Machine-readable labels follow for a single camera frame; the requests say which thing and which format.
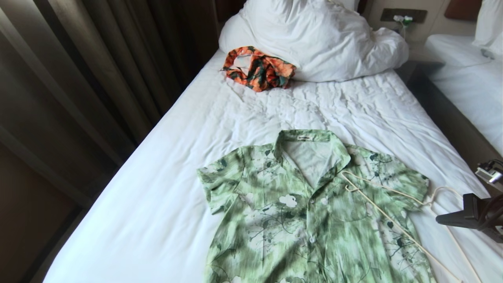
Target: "wall socket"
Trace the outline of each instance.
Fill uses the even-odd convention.
[[[382,11],[381,22],[394,22],[394,16],[409,16],[412,17],[413,23],[424,23],[426,19],[426,10],[414,10],[414,9],[389,9],[385,8]]]

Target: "curtain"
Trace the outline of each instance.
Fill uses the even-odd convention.
[[[212,11],[205,0],[0,0],[0,143],[90,206],[216,51]]]

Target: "shirt collar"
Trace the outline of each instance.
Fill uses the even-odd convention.
[[[346,147],[342,141],[329,130],[283,130],[279,133],[278,139],[273,145],[273,154],[276,160],[282,161],[284,142],[330,142],[333,152],[339,156],[338,161],[321,179],[322,181],[331,180],[339,173],[351,160]]]

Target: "white bed sheet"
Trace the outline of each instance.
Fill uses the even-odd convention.
[[[432,35],[425,47],[446,64],[427,75],[503,156],[503,62],[482,56],[473,37]]]
[[[202,282],[222,214],[211,215],[196,168],[236,147],[276,140],[282,129],[328,129],[342,141],[393,154],[431,187],[488,197],[392,70],[343,83],[293,82],[255,93],[218,70],[218,51],[119,170],[54,260],[45,283]],[[434,210],[458,211],[442,192]],[[412,215],[423,245],[464,282],[473,273],[444,226]],[[503,277],[501,246],[452,228],[483,282]],[[432,262],[438,282],[455,282]]]

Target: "shirt label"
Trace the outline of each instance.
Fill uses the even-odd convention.
[[[311,136],[300,135],[297,137],[297,140],[313,140]]]

